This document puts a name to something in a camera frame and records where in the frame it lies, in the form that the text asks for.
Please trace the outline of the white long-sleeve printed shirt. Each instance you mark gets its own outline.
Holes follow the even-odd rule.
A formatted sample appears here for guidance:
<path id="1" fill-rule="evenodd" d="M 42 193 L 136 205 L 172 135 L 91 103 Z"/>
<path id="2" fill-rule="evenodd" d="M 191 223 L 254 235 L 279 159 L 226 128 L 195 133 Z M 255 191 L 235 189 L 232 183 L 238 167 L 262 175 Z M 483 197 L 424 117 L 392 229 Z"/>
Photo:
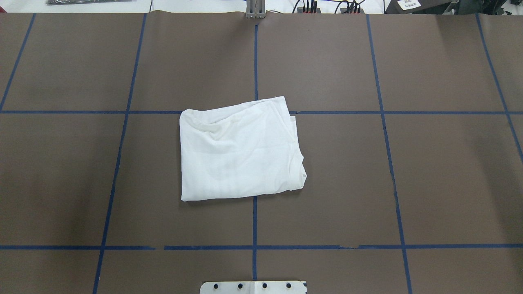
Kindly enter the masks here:
<path id="1" fill-rule="evenodd" d="M 305 186 L 296 117 L 283 96 L 187 109 L 179 130 L 184 202 L 272 195 Z"/>

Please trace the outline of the orange black connector box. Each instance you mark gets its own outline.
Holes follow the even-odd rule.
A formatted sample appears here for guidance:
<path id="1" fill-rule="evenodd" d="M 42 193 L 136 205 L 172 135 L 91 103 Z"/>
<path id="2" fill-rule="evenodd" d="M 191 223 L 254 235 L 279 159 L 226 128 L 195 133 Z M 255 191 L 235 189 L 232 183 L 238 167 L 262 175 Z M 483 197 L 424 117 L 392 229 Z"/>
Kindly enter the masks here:
<path id="1" fill-rule="evenodd" d="M 295 4 L 293 13 L 316 14 L 321 13 L 321 10 L 316 0 L 301 0 Z"/>

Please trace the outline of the aluminium frame post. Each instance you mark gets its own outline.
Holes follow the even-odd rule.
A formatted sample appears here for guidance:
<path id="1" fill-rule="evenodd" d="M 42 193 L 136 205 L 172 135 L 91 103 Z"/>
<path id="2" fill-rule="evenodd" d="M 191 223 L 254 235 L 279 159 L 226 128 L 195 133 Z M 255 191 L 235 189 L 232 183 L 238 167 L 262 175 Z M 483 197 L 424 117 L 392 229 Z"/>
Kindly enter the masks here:
<path id="1" fill-rule="evenodd" d="M 246 18 L 263 19 L 266 17 L 265 0 L 246 0 Z"/>

